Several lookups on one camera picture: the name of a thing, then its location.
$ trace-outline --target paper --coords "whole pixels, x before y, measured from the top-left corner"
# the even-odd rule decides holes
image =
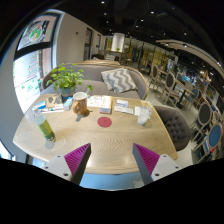
[[[133,114],[133,109],[132,109],[132,108],[126,108],[126,107],[114,106],[114,110],[115,110],[115,111],[122,112],[122,113]]]
[[[123,107],[128,107],[128,101],[125,100],[117,100],[117,105],[118,106],[123,106]]]
[[[87,98],[87,107],[102,107],[101,96],[90,96]]]
[[[135,116],[139,116],[141,107],[135,107]]]

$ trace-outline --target green drink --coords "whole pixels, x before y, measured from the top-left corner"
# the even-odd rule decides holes
[[[33,107],[33,113],[35,115],[35,122],[39,127],[40,131],[42,132],[43,136],[46,138],[47,141],[54,142],[55,141],[55,134],[49,125],[46,116],[40,112],[37,106]]]

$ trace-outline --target floor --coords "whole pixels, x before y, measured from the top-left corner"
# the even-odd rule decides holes
[[[147,83],[148,75],[143,74]],[[162,89],[159,87],[158,90],[152,91],[153,85],[151,85],[149,89],[149,94],[146,100],[153,103],[154,106],[166,106],[166,107],[173,107],[172,100],[167,102],[167,105],[164,105],[165,102],[165,94],[162,99],[159,99],[160,93]],[[183,107],[182,109],[175,108],[178,110],[185,118],[186,122],[190,126],[193,120],[197,116],[198,110],[191,107],[191,109]],[[177,164],[179,164],[182,168],[192,165],[191,159],[191,149],[194,148],[196,143],[191,143],[187,145],[187,147],[179,152],[178,159],[175,160]],[[33,159],[32,164],[37,167],[42,167],[45,163]],[[90,189],[100,189],[100,190],[125,190],[125,189],[135,189],[144,186],[141,175],[139,172],[129,173],[129,174],[122,174],[122,175],[96,175],[96,174],[87,174],[84,173],[82,181],[80,183],[81,187],[90,188]]]

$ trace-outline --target chair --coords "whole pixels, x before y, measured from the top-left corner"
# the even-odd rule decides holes
[[[154,106],[154,108],[163,121],[176,151],[184,149],[191,139],[190,128],[184,117],[169,107]]]
[[[159,86],[161,87],[164,87],[165,86],[165,83],[162,82],[160,79],[159,79],[159,72],[158,72],[158,67],[156,65],[153,65],[153,69],[152,69],[152,78],[151,78],[151,81],[149,83],[149,87],[151,85],[151,83],[153,83],[153,90],[154,90],[154,87],[155,85],[157,85],[157,89]]]
[[[207,102],[204,102],[201,107],[199,108],[197,118],[194,120],[192,125],[190,126],[191,129],[196,127],[198,133],[194,136],[191,140],[192,142],[196,139],[199,134],[204,134],[206,130],[204,130],[205,126],[210,123],[212,119],[212,109]]]
[[[194,102],[196,103],[195,108],[197,108],[197,106],[201,103],[201,98],[202,98],[202,92],[199,89],[198,90],[198,97],[194,100]]]
[[[191,150],[193,164],[199,164],[212,159],[211,150],[214,149],[222,136],[222,126],[216,123],[212,126],[209,134],[205,139]]]
[[[170,96],[175,97],[175,98],[179,98],[178,93],[176,93],[173,90],[174,85],[175,85],[175,77],[174,77],[174,75],[171,72],[169,72],[168,75],[167,75],[165,88],[163,89],[163,92],[160,95],[160,98],[161,98],[163,96],[164,92],[166,92],[168,94],[168,96],[166,98],[166,101],[165,101],[165,104],[167,103],[167,101],[170,98]]]
[[[191,106],[189,109],[191,109],[194,101],[197,99],[198,94],[199,94],[198,89],[193,89],[192,92],[194,93],[194,95],[192,95],[191,97],[188,96],[187,94],[185,94],[185,96],[184,96],[186,98],[186,100],[188,101],[188,103],[191,103]]]

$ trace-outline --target white wall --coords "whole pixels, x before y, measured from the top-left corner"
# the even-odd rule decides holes
[[[92,54],[98,53],[97,34],[101,35],[101,49],[104,47],[103,35],[84,22],[65,13],[61,22],[57,39],[57,65],[61,63],[82,62],[84,56],[84,45],[87,27],[93,30]]]

